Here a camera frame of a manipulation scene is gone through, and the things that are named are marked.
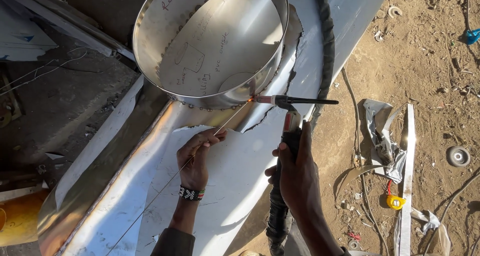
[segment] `black and white beaded bracelet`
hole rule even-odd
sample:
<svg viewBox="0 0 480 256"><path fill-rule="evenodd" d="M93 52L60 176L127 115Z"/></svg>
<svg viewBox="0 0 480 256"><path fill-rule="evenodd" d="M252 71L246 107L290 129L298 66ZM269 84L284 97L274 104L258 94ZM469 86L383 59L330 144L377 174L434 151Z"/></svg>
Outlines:
<svg viewBox="0 0 480 256"><path fill-rule="evenodd" d="M191 190L183 187L182 185L180 185L180 191L178 192L178 195L181 198L189 201L201 201L204 194L205 194L205 190L201 190L201 191Z"/></svg>

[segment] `hand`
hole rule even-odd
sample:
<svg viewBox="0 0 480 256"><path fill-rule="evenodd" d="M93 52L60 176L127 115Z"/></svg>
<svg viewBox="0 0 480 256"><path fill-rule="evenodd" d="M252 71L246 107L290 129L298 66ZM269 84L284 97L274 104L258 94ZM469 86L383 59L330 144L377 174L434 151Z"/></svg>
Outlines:
<svg viewBox="0 0 480 256"><path fill-rule="evenodd" d="M210 146L223 142L227 131L214 127L193 136L182 148L177 151L178 169L180 171L181 185L191 190L205 190L208 181L208 171L205 166Z"/></svg>
<svg viewBox="0 0 480 256"><path fill-rule="evenodd" d="M294 216L307 214L312 209L320 209L320 181L318 167L312 157L312 126L306 122L302 127L297 160L293 160L290 148L282 142L278 149L273 150L273 156L279 156L282 163L280 175L280 192L283 200ZM273 174L277 167L265 171L269 183L273 183Z"/></svg>

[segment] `red wire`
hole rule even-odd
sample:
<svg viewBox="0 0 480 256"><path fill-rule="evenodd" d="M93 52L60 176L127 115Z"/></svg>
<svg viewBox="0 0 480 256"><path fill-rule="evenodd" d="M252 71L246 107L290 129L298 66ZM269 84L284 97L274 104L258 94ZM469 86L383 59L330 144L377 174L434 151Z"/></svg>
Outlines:
<svg viewBox="0 0 480 256"><path fill-rule="evenodd" d="M388 188L388 195L390 195L390 184L392 183L392 180L388 180L388 185L387 185L387 188Z"/></svg>

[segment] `sandy soil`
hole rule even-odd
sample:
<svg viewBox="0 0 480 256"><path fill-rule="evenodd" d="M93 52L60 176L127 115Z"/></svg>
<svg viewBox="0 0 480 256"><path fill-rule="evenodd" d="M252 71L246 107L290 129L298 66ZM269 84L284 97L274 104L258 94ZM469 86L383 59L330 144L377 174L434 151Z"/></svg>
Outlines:
<svg viewBox="0 0 480 256"><path fill-rule="evenodd" d="M388 102L395 109L406 102L414 105L417 147L412 206L441 216L449 197L480 170L480 113L477 111L480 99L472 93L465 96L460 92L467 85L480 90L477 81L480 47L477 43L467 46L463 42L466 0L385 0L381 9L386 12L390 5L399 7L403 16L372 21L353 51L346 71L360 110L366 98ZM470 25L476 29L480 27L477 17L479 0L471 0L470 5ZM384 42L375 41L378 30L383 32ZM340 176L353 167L355 132L355 113L349 92L341 75L335 82L339 87L331 88L330 98L340 100L341 104L325 107L321 124L314 132L312 147L322 179L322 208L340 245L346 246L350 240L347 232L355 231L361 236L362 250L386 254L375 230L361 222L365 218L361 209L363 200L354 198L355 193L362 192L360 178L353 180L339 192L337 200L334 199ZM447 88L449 92L439 92L440 88ZM397 142L403 123L404 114L401 112L391 127L393 139ZM361 125L364 132L365 124L362 122ZM446 149L454 145L470 151L472 161L467 167L455 168L447 163ZM368 138L362 139L362 147L364 151L370 149ZM369 157L369 152L362 153ZM366 183L374 216L379 225L384 223L389 231L386 239L392 254L393 226L398 213L385 203L387 179L370 174ZM480 200L479 187L480 180L476 180L455 200L445 217L452 243L450 255L469 255L480 234L480 212L475 212ZM399 186L392 185L393 194L398 194L399 189ZM340 203L343 200L355 210L342 209ZM426 236L417 234L415 228L422 225L412 220L412 255L423 253L432 234L432 230ZM439 247L435 238L429 252L441 253ZM245 249L270 255L264 233L231 255L238 255Z"/></svg>

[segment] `yellow object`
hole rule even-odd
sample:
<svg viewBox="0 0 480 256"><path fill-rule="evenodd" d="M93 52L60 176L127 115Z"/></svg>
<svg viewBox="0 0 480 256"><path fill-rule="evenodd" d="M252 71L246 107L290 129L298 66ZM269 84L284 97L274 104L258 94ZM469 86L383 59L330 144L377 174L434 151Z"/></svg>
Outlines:
<svg viewBox="0 0 480 256"><path fill-rule="evenodd" d="M38 212L48 195L47 190L42 190L0 203L0 246L38 239Z"/></svg>
<svg viewBox="0 0 480 256"><path fill-rule="evenodd" d="M402 206L405 204L407 200L397 197L395 195L388 195L387 196L387 205L394 210L402 209Z"/></svg>

